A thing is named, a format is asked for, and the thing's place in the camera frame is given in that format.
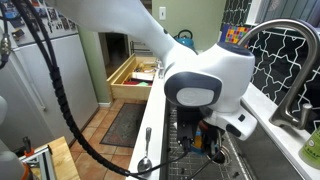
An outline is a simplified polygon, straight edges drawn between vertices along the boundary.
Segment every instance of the green wall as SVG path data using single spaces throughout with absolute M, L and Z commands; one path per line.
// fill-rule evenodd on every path
M 99 35 L 97 32 L 91 32 L 79 26 L 78 30 L 97 100 L 99 103 L 109 103 L 107 77 Z
M 152 0 L 152 15 L 172 36 L 189 29 L 196 50 L 207 50 L 218 41 L 225 3 L 226 0 Z M 166 7 L 166 20 L 159 20 L 159 7 Z

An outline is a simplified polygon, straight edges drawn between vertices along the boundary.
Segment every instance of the sink faucet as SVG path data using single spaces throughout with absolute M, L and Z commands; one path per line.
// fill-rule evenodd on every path
M 240 41 L 238 45 L 245 46 L 248 40 L 254 35 L 266 29 L 283 27 L 294 29 L 298 31 L 308 43 L 308 56 L 304 65 L 302 66 L 299 74 L 294 80 L 291 88 L 287 92 L 286 96 L 283 98 L 279 104 L 276 111 L 273 113 L 269 121 L 276 126 L 292 126 L 297 129 L 304 129 L 307 123 L 309 114 L 312 109 L 311 104 L 304 104 L 302 106 L 301 119 L 296 118 L 292 115 L 291 110 L 293 106 L 293 101 L 298 95 L 299 89 L 306 81 L 307 76 L 312 71 L 313 64 L 320 58 L 320 40 L 316 30 L 308 23 L 301 20 L 294 19 L 274 19 L 264 23 L 259 24 L 252 30 L 250 30 Z

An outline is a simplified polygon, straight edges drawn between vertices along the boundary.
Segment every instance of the white countertop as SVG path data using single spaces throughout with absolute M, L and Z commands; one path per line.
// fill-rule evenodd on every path
M 319 179 L 320 170 L 314 169 L 304 163 L 298 151 L 308 140 L 310 134 L 305 130 L 292 128 L 280 128 L 272 125 L 269 118 L 277 108 L 277 105 L 268 99 L 260 90 L 250 83 L 247 92 L 242 98 L 243 103 L 258 118 L 259 123 L 269 134 L 271 139 L 277 144 L 279 149 L 287 156 L 291 163 L 305 179 Z M 166 98 L 163 91 L 163 80 L 158 76 L 155 78 L 148 99 L 145 114 L 141 123 L 140 132 L 137 137 L 129 171 L 137 172 L 138 162 L 145 154 L 145 129 L 152 128 L 151 140 L 149 144 L 149 158 L 153 166 L 160 163 L 162 150 L 163 125 L 165 114 Z M 158 180 L 159 170 L 153 171 L 148 179 Z

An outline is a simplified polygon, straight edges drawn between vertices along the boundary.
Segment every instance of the white refrigerator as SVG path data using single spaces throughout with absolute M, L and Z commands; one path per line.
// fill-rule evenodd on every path
M 98 103 L 76 26 L 56 10 L 33 2 L 38 10 L 42 9 L 42 20 L 51 38 L 69 106 L 81 129 L 98 109 Z M 16 13 L 9 3 L 7 17 Z M 22 20 L 8 25 L 13 49 L 9 62 L 0 70 L 0 96 L 8 102 L 6 119 L 0 125 L 0 139 L 11 150 L 22 147 L 25 136 L 33 147 L 61 136 L 70 143 L 73 135 L 60 112 L 38 46 Z M 16 39 L 12 38 L 15 32 L 21 31 L 22 36 L 17 34 Z

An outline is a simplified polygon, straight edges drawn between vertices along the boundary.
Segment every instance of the open drawer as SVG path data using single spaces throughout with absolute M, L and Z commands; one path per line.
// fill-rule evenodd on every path
M 156 66 L 156 58 L 139 57 L 133 54 L 107 79 L 113 99 L 148 100 L 151 86 L 123 84 L 141 63 Z

